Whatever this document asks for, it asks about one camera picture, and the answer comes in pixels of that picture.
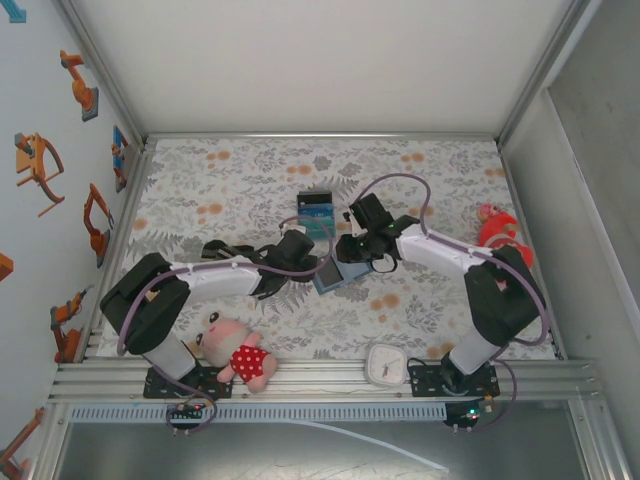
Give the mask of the blue leather card holder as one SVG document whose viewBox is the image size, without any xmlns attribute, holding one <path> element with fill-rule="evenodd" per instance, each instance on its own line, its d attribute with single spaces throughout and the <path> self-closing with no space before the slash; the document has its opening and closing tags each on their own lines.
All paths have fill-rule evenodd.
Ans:
<svg viewBox="0 0 640 480">
<path fill-rule="evenodd" d="M 343 263 L 332 257 L 316 272 L 313 284 L 319 295 L 344 287 L 372 272 L 368 263 Z"/>
</svg>

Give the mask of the clear acrylic card stand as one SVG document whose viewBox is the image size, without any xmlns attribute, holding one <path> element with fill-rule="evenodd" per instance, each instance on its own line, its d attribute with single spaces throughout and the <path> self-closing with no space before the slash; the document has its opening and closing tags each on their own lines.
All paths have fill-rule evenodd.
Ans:
<svg viewBox="0 0 640 480">
<path fill-rule="evenodd" d="M 297 215 L 299 217 L 298 223 L 303 218 L 309 218 L 309 216 L 301 216 L 298 214 L 298 206 L 301 204 L 321 204 L 331 203 L 333 205 L 333 193 L 329 190 L 307 190 L 300 191 L 296 197 L 297 202 Z"/>
</svg>

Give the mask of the black white striped sock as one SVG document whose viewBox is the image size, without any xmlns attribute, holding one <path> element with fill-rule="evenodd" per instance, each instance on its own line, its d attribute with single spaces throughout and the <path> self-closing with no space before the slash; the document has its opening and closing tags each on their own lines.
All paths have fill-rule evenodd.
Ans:
<svg viewBox="0 0 640 480">
<path fill-rule="evenodd" d="M 207 242 L 202 250 L 202 261 L 226 261 L 235 257 L 241 257 L 242 261 L 252 260 L 255 256 L 255 248 L 250 245 L 228 245 L 222 240 Z"/>
</svg>

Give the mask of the floral patterned table mat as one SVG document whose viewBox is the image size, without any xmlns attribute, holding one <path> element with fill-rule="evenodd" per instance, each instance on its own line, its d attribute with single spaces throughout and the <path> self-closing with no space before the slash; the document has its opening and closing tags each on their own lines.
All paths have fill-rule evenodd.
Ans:
<svg viewBox="0 0 640 480">
<path fill-rule="evenodd" d="M 158 252 L 195 262 L 208 241 L 260 247 L 279 238 L 279 222 L 297 211 L 296 197 L 329 190 L 337 213 L 369 189 L 394 216 L 423 216 L 445 235 L 472 243 L 477 209 L 514 208 L 492 142 L 326 139 L 161 139 L 143 181 L 120 271 Z M 218 312 L 245 323 L 280 359 L 365 357 L 387 343 L 414 357 L 439 359 L 470 329 L 462 283 L 414 264 L 377 270 L 319 295 L 290 282 L 257 300 L 226 297 L 194 304 L 177 319 L 189 346 Z"/>
</svg>

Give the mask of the pink pig plush toy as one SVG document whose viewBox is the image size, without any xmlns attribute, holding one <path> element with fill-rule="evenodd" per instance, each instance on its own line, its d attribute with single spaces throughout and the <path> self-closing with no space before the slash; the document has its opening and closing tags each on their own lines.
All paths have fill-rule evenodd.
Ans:
<svg viewBox="0 0 640 480">
<path fill-rule="evenodd" d="M 272 353 L 260 347 L 261 335 L 218 312 L 212 313 L 208 322 L 196 342 L 204 359 L 219 369 L 217 380 L 230 383 L 238 378 L 250 393 L 264 391 L 278 364 Z"/>
</svg>

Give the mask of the red plush fish toy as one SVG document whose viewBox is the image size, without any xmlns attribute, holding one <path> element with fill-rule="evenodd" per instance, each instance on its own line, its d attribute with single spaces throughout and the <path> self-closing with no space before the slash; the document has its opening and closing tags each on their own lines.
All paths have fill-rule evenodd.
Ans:
<svg viewBox="0 0 640 480">
<path fill-rule="evenodd" d="M 481 223 L 477 237 L 478 246 L 489 249 L 514 247 L 521 254 L 527 267 L 533 267 L 533 250 L 520 241 L 520 225 L 514 216 L 497 205 L 485 203 L 477 209 L 477 217 Z"/>
</svg>

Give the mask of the white square clock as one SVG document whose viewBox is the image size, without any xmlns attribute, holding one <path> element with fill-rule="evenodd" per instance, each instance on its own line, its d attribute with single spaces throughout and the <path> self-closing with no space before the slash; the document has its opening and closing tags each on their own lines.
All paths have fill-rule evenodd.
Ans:
<svg viewBox="0 0 640 480">
<path fill-rule="evenodd" d="M 374 344 L 364 363 L 365 379 L 384 388 L 399 387 L 406 378 L 406 353 L 395 346 Z"/>
</svg>

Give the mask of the small circuit board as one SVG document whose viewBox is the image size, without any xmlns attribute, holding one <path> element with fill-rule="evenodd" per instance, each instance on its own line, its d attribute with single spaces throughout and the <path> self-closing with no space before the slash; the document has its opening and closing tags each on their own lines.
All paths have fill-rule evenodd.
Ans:
<svg viewBox="0 0 640 480">
<path fill-rule="evenodd" d="M 207 405 L 202 403 L 181 403 L 170 406 L 167 410 L 167 417 L 170 420 L 201 420 L 206 408 Z"/>
<path fill-rule="evenodd" d="M 473 429 L 482 416 L 492 413 L 493 410 L 494 402 L 484 399 L 447 402 L 443 423 L 453 429 Z"/>
</svg>

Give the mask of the white plastic tube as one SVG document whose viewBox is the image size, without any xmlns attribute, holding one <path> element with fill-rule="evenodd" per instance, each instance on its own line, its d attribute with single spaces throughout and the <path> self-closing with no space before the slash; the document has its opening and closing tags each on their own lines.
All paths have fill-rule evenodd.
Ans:
<svg viewBox="0 0 640 480">
<path fill-rule="evenodd" d="M 347 430 L 341 427 L 336 427 L 333 425 L 328 425 L 328 424 L 321 424 L 321 423 L 317 423 L 317 422 L 310 422 L 310 421 L 304 421 L 304 420 L 283 420 L 284 424 L 290 424 L 290 425 L 296 425 L 296 426 L 301 426 L 301 427 L 306 427 L 306 428 L 313 428 L 313 429 L 317 429 L 317 430 L 323 430 L 323 431 L 327 431 L 327 432 L 332 432 L 338 435 L 343 435 L 346 437 L 350 437 L 352 439 L 356 439 L 359 440 L 361 442 L 365 442 L 367 444 L 370 445 L 374 445 L 389 451 L 392 451 L 394 453 L 397 453 L 403 457 L 406 457 L 408 459 L 411 459 L 413 461 L 416 461 L 426 467 L 438 470 L 439 472 L 442 473 L 446 473 L 448 474 L 450 472 L 450 469 L 444 465 L 441 465 L 439 463 L 436 463 L 432 460 L 429 460 L 427 458 L 424 458 L 423 456 L 417 455 L 413 452 L 410 452 L 406 449 L 403 449 L 401 447 L 398 447 L 394 444 L 385 442 L 383 440 L 380 439 L 376 439 L 370 436 L 366 436 L 363 434 L 359 434 L 356 432 L 353 432 L 351 430 Z"/>
</svg>

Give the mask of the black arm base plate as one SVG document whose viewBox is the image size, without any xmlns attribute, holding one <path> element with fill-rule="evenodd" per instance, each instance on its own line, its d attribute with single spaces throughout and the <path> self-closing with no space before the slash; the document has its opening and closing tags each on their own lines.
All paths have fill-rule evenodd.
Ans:
<svg viewBox="0 0 640 480">
<path fill-rule="evenodd" d="M 233 383 L 221 383 L 217 379 L 219 369 L 215 367 L 197 367 L 179 379 L 188 387 L 205 393 L 214 400 L 231 397 Z M 146 399 L 186 398 L 192 392 L 162 377 L 155 368 L 149 368 L 145 378 L 143 397 Z"/>
<path fill-rule="evenodd" d="M 427 363 L 410 357 L 407 373 L 414 397 L 497 397 L 500 387 L 496 369 L 485 363 L 470 375 L 459 372 L 445 357 L 444 362 Z"/>
</svg>

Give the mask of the blue orange wall sticker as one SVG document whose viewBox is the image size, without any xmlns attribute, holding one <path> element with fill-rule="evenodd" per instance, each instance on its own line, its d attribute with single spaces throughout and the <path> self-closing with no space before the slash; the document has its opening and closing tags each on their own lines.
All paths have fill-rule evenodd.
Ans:
<svg viewBox="0 0 640 480">
<path fill-rule="evenodd" d="M 126 137 L 118 128 L 118 126 L 114 125 L 111 144 L 111 155 L 112 169 L 115 175 L 115 191 L 117 193 L 125 189 L 127 185 L 127 177 L 125 175 L 125 153 L 128 146 L 129 143 Z"/>
</svg>

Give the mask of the orange claw wall sticker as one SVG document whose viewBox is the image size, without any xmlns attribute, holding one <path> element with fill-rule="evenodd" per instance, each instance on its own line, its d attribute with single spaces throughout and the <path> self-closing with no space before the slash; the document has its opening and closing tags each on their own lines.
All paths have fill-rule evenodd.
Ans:
<svg viewBox="0 0 640 480">
<path fill-rule="evenodd" d="M 41 218 L 65 200 L 64 196 L 56 195 L 49 186 L 51 180 L 65 172 L 64 164 L 53 144 L 39 133 L 32 135 L 16 133 L 14 145 L 16 147 L 16 173 L 28 173 L 16 185 L 20 187 L 26 183 L 34 182 L 50 202 L 46 208 L 38 213 L 38 217 Z M 49 155 L 56 165 L 56 171 L 52 174 L 46 173 L 46 155 Z"/>
</svg>

